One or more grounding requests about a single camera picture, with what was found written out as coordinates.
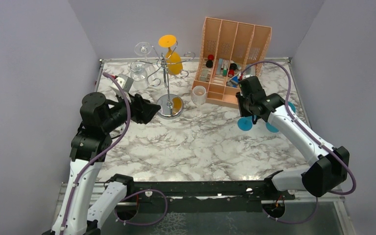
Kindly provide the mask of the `blue plastic goblet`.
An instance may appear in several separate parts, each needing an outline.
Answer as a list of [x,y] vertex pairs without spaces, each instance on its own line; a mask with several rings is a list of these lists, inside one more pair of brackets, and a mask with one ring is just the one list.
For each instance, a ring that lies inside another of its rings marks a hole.
[[253,128],[252,117],[241,117],[237,121],[237,126],[242,131],[250,131]]
[[[290,101],[288,102],[288,105],[289,105],[289,108],[291,109],[291,111],[293,113],[296,113],[296,107],[295,107],[295,105],[293,103],[291,103]],[[265,124],[265,126],[266,126],[266,129],[268,131],[272,132],[272,133],[278,133],[279,132],[279,130],[276,127],[274,127],[273,125],[271,125],[268,122]]]

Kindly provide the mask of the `short clear wine glass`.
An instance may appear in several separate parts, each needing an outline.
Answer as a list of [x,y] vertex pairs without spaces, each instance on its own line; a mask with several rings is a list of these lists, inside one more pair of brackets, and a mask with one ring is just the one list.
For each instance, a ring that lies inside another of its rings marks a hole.
[[207,91],[204,86],[195,86],[191,92],[191,101],[195,104],[194,115],[201,116],[202,105],[206,102]]

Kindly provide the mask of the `orange plastic goblet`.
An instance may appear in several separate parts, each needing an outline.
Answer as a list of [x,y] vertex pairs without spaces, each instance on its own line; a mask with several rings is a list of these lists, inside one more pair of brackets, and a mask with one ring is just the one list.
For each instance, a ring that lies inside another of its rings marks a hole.
[[158,40],[158,44],[160,47],[167,48],[164,57],[168,66],[168,73],[170,75],[179,75],[183,65],[180,55],[175,51],[178,46],[176,37],[171,34],[164,35]]

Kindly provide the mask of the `tall clear wine glass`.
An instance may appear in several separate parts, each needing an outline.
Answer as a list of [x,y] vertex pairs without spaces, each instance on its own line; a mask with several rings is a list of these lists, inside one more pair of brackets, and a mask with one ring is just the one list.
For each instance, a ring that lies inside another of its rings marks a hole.
[[136,44],[134,48],[134,52],[136,55],[143,57],[143,61],[145,61],[145,69],[148,75],[152,74],[155,71],[155,68],[152,64],[152,61],[149,60],[148,55],[152,52],[153,47],[148,42],[140,42]]

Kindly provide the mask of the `ribbed clear glass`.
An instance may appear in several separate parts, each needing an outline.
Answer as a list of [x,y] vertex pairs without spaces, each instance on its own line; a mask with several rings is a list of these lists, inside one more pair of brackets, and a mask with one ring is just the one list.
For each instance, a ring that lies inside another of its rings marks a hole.
[[145,63],[135,61],[130,65],[130,77],[133,79],[133,87],[136,90],[145,90],[147,84],[147,71]]

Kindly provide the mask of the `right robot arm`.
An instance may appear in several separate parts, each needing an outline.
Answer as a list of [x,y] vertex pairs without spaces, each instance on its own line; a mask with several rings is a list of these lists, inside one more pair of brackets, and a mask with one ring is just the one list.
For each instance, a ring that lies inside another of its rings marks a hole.
[[275,199],[286,190],[305,190],[321,197],[347,179],[349,151],[314,133],[279,95],[267,95],[256,76],[239,82],[240,115],[262,119],[279,130],[303,155],[308,169],[278,171],[264,179],[263,194]]

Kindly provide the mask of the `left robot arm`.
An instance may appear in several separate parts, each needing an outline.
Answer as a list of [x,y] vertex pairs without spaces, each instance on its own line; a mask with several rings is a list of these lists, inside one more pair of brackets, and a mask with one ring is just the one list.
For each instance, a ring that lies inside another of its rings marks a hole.
[[131,121],[149,123],[161,109],[140,94],[129,99],[109,100],[99,92],[82,99],[82,122],[71,141],[70,176],[59,214],[46,235],[99,235],[101,227],[117,203],[134,196],[133,178],[115,175],[102,195],[91,205],[96,178],[107,151],[114,142],[110,133]]

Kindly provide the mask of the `chrome wine glass rack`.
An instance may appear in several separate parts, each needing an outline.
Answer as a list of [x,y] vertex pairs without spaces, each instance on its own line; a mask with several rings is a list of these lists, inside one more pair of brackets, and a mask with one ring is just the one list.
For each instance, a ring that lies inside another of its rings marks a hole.
[[[161,106],[161,109],[158,111],[158,115],[161,118],[164,118],[164,119],[174,119],[174,118],[179,117],[183,113],[184,103],[183,103],[183,100],[180,96],[170,93],[169,77],[174,76],[176,78],[186,78],[186,77],[188,77],[189,72],[185,69],[182,69],[182,71],[179,75],[170,75],[168,73],[168,66],[167,66],[167,63],[165,61],[165,54],[163,54],[163,53],[159,54],[156,51],[156,49],[153,45],[152,45],[152,47],[153,47],[152,51],[155,52],[155,54],[157,55],[156,61],[152,62],[152,64],[153,64],[153,66],[156,66],[157,68],[155,69],[155,71],[152,74],[147,76],[147,83],[148,83],[148,85],[154,87],[155,85],[150,83],[149,77],[151,77],[152,75],[154,75],[158,71],[163,72],[163,84],[166,87],[166,94],[162,95],[157,100],[157,104]],[[182,65],[183,65],[184,62],[191,61],[194,58],[195,58],[195,53],[190,52],[190,51],[186,52],[184,54],[184,60],[182,60]]]

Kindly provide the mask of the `peach desk organizer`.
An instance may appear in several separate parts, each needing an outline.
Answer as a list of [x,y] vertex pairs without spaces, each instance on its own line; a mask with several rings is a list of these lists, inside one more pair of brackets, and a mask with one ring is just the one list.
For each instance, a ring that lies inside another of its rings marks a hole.
[[266,57],[272,28],[206,17],[202,31],[199,66],[192,87],[206,89],[206,102],[236,108],[239,73],[248,65],[260,75],[255,62]]

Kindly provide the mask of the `black base frame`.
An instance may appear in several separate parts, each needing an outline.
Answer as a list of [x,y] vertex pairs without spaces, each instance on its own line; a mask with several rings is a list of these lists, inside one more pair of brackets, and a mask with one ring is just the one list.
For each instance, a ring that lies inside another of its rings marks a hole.
[[262,180],[134,182],[130,193],[140,191],[116,206],[119,215],[136,213],[262,212],[263,201],[293,200]]

